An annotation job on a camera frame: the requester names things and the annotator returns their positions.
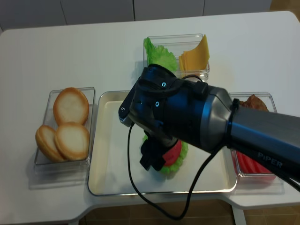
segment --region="white table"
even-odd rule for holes
[[[129,90],[143,68],[145,37],[192,33],[208,37],[210,85],[270,92],[279,113],[300,116],[300,24],[290,12],[5,31],[0,36],[0,224],[69,222],[96,207],[143,203],[138,196],[94,197],[84,182],[30,188],[34,133],[51,90],[93,86],[97,99],[109,90]],[[238,191],[193,199],[218,198],[241,209],[300,203],[300,193],[287,184],[280,195]]]

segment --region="bread bun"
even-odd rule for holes
[[[88,156],[90,134],[79,123],[69,122],[60,125],[54,141],[60,153],[69,160],[82,160]]]
[[[64,162],[66,158],[57,150],[55,143],[55,130],[47,125],[42,125],[36,131],[36,142],[41,152],[53,162]]]
[[[53,114],[58,125],[67,122],[84,124],[89,116],[89,102],[77,88],[66,88],[57,96]]]

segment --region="lettuce leaf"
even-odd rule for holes
[[[155,47],[148,37],[144,40],[144,47],[147,52],[149,64],[159,64],[172,72],[175,72],[177,70],[178,64],[174,54],[172,52],[169,52],[162,45]]]

